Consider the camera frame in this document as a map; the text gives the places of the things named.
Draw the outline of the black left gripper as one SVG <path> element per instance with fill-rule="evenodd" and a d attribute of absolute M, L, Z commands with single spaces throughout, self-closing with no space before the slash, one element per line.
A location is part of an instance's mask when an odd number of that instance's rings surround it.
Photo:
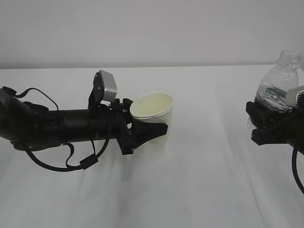
<path fill-rule="evenodd" d="M 132 100 L 124 99 L 121 103 L 115 99 L 109 105 L 89 98 L 89 130 L 92 131 L 90 140 L 105 140 L 96 156 L 100 156 L 106 150 L 111 139 L 116 139 L 122 155 L 133 154 L 146 142 L 167 134 L 168 125 L 165 123 L 146 123 L 132 119 L 130 105 Z M 133 123 L 133 133 L 127 125 Z"/>

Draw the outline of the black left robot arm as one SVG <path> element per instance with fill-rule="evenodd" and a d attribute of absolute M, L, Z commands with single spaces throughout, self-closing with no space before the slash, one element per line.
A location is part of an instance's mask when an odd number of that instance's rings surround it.
<path fill-rule="evenodd" d="M 9 87 L 0 90 L 0 103 L 13 121 L 0 114 L 0 136 L 14 148 L 23 151 L 18 136 L 34 152 L 65 143 L 116 139 L 123 155 L 133 154 L 142 144 L 164 136 L 165 123 L 145 123 L 130 113 L 132 101 L 116 99 L 109 105 L 99 104 L 94 110 L 49 110 L 47 107 L 17 99 Z"/>

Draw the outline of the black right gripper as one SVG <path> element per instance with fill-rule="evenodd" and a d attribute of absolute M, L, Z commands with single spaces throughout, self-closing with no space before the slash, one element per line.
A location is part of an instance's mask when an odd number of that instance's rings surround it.
<path fill-rule="evenodd" d="M 278 112 L 260 103 L 247 102 L 246 112 L 256 129 L 252 131 L 251 140 L 257 145 L 288 144 L 297 146 L 304 153 L 304 113 L 298 109 Z M 274 124 L 278 129 L 271 129 Z"/>

